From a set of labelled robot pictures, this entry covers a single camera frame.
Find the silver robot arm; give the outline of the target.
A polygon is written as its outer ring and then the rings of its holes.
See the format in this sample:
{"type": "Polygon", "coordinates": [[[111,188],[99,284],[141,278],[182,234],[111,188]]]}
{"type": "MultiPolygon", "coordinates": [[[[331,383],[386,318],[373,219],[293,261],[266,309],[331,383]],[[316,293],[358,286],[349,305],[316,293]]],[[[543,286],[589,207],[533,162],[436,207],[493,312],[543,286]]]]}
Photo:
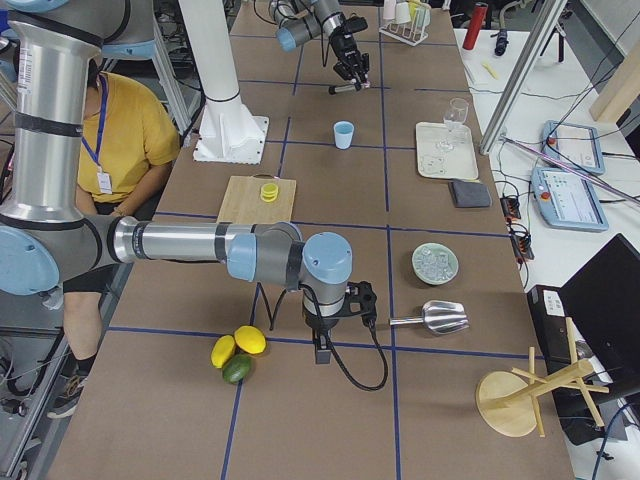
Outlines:
{"type": "Polygon", "coordinates": [[[85,215],[76,205],[89,61],[154,38],[149,1],[13,1],[20,43],[12,195],[1,207],[1,287],[47,291],[90,270],[137,260],[217,261],[249,282],[303,294],[315,360],[337,356],[330,330],[350,315],[345,238],[309,239],[286,222],[160,224],[85,215]]]}
{"type": "Polygon", "coordinates": [[[356,33],[368,28],[364,17],[347,17],[338,1],[270,1],[268,13],[286,52],[316,38],[321,39],[321,46],[328,42],[336,57],[333,70],[346,82],[330,87],[331,94],[370,86],[369,54],[359,50],[355,39],[356,33]]]}

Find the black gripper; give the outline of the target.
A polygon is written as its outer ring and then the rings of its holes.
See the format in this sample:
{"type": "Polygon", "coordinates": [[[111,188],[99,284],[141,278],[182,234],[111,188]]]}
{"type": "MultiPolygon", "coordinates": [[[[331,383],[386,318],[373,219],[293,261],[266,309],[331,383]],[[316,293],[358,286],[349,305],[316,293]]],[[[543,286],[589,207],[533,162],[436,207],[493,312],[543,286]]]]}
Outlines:
{"type": "Polygon", "coordinates": [[[340,319],[350,316],[350,307],[344,302],[339,310],[323,316],[317,312],[316,305],[311,300],[304,299],[302,312],[305,323],[312,330],[315,364],[328,365],[332,358],[329,332],[340,319]]]}
{"type": "Polygon", "coordinates": [[[334,30],[329,41],[337,60],[333,70],[344,81],[355,81],[357,75],[360,84],[368,84],[369,54],[359,52],[354,36],[343,30],[334,30]]]}

